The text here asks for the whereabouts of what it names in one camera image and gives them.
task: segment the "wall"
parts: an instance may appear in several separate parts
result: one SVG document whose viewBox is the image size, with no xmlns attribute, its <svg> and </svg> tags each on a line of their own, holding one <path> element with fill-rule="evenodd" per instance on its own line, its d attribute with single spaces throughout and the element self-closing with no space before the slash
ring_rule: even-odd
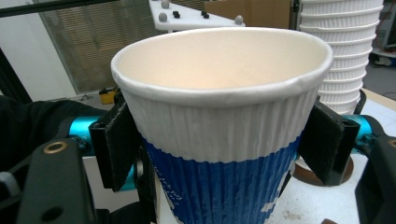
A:
<svg viewBox="0 0 396 224">
<path fill-rule="evenodd" d="M 32 0 L 1 0 L 0 8 Z M 33 101 L 76 96 L 39 15 L 0 18 L 0 47 Z"/>
</svg>

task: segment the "black metal bracket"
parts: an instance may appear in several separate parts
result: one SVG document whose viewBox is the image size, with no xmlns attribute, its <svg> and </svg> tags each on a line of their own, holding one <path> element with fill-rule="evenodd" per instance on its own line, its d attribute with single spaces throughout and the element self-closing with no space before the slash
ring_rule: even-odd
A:
<svg viewBox="0 0 396 224">
<path fill-rule="evenodd" d="M 32 154 L 17 223 L 96 223 L 77 143 L 55 139 Z"/>
<path fill-rule="evenodd" d="M 102 181 L 106 189 L 119 191 L 138 158 L 140 133 L 123 97 L 90 126 L 90 134 Z"/>
<path fill-rule="evenodd" d="M 342 182 L 360 125 L 316 101 L 306 123 L 298 153 L 324 185 Z"/>
<path fill-rule="evenodd" d="M 380 136 L 355 190 L 362 224 L 396 223 L 396 138 Z"/>
</svg>

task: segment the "floor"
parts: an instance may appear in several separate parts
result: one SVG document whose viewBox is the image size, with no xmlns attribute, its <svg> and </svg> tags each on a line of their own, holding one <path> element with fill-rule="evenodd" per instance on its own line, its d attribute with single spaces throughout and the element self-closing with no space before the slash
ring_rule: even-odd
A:
<svg viewBox="0 0 396 224">
<path fill-rule="evenodd" d="M 396 101 L 396 67 L 376 65 L 371 60 L 366 71 L 364 88 Z"/>
</svg>

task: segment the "metal rod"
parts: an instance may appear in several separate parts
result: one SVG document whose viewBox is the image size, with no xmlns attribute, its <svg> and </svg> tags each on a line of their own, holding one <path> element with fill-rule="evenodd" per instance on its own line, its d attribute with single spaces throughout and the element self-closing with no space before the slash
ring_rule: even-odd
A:
<svg viewBox="0 0 396 224">
<path fill-rule="evenodd" d="M 20 7 L 7 7 L 0 9 L 0 18 L 19 16 L 30 13 L 52 11 L 69 7 L 84 7 L 88 5 L 115 2 L 118 0 L 63 0 L 55 2 L 38 3 Z"/>
</svg>

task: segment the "cardboard box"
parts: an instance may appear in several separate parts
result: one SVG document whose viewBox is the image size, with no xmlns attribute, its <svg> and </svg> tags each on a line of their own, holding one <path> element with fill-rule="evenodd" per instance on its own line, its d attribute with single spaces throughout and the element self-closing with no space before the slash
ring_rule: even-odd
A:
<svg viewBox="0 0 396 224">
<path fill-rule="evenodd" d="M 289 29 L 290 0 L 224 0 L 205 2 L 205 11 L 234 20 L 241 15 L 246 26 Z"/>
</svg>

